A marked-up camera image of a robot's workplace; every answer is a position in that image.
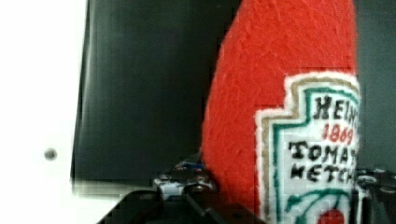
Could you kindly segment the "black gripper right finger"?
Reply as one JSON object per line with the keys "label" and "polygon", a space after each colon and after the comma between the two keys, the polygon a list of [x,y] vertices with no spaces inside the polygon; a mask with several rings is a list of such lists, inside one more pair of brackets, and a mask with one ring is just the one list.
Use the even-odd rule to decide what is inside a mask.
{"label": "black gripper right finger", "polygon": [[396,174],[358,169],[349,224],[396,224]]}

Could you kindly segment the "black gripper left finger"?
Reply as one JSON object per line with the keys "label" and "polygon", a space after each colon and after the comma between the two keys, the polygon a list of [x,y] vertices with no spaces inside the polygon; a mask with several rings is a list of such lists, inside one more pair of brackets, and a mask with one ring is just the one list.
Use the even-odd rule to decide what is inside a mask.
{"label": "black gripper left finger", "polygon": [[240,203],[221,199],[201,163],[182,162],[160,174],[152,190],[124,196],[97,224],[265,224]]}

